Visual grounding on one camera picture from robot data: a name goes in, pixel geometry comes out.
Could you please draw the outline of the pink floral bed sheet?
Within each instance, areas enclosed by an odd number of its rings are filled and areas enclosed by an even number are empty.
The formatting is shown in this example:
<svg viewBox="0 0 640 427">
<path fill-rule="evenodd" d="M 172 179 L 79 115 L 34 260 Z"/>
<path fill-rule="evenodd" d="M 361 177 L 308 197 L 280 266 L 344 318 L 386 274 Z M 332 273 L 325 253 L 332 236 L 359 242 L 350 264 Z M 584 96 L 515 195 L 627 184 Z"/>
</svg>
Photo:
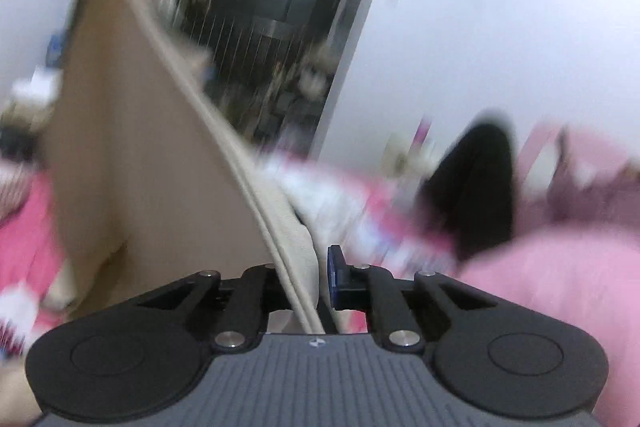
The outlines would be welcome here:
<svg viewBox="0 0 640 427">
<path fill-rule="evenodd" d="M 395 185 L 300 161 L 271 158 L 277 182 L 323 245 L 341 245 L 350 262 L 383 265 L 408 279 L 419 270 L 454 273 L 447 236 L 427 232 L 393 204 Z M 1 175 L 1 358 L 17 358 L 58 325 L 77 299 L 58 241 L 50 176 L 4 167 Z"/>
</svg>

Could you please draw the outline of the pink quilted pillow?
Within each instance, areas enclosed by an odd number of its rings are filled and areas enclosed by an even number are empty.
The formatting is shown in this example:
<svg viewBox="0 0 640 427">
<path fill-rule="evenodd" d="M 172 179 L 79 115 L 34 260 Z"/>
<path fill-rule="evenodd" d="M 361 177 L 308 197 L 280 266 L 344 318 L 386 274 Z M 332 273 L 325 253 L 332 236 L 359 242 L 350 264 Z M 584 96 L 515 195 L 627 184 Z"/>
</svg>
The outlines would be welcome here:
<svg viewBox="0 0 640 427">
<path fill-rule="evenodd" d="M 586 129 L 537 124 L 518 191 L 515 239 L 466 262 L 458 280 L 596 338 L 610 368 L 594 413 L 638 425 L 638 161 Z"/>
</svg>

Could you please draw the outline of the black garment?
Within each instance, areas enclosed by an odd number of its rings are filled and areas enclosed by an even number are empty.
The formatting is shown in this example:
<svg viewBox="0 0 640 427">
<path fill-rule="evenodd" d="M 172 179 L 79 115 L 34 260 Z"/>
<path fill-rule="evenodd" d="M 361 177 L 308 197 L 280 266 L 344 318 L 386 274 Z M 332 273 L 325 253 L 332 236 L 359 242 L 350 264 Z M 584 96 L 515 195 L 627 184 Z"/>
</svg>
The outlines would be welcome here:
<svg viewBox="0 0 640 427">
<path fill-rule="evenodd" d="M 474 122 L 421 183 L 414 205 L 424 225 L 450 236 L 460 265 L 509 242 L 515 188 L 506 126 Z"/>
</svg>

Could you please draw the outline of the beige jacket with black trim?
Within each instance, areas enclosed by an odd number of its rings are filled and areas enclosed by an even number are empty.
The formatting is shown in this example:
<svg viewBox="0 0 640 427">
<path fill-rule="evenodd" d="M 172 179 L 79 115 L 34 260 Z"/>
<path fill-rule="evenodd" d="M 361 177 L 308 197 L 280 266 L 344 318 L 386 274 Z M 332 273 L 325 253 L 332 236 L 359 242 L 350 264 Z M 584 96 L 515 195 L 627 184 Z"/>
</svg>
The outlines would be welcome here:
<svg viewBox="0 0 640 427">
<path fill-rule="evenodd" d="M 148 0 L 78 0 L 44 136 L 73 316 L 187 275 L 273 265 L 292 331 L 344 329 L 304 214 L 198 90 Z"/>
</svg>

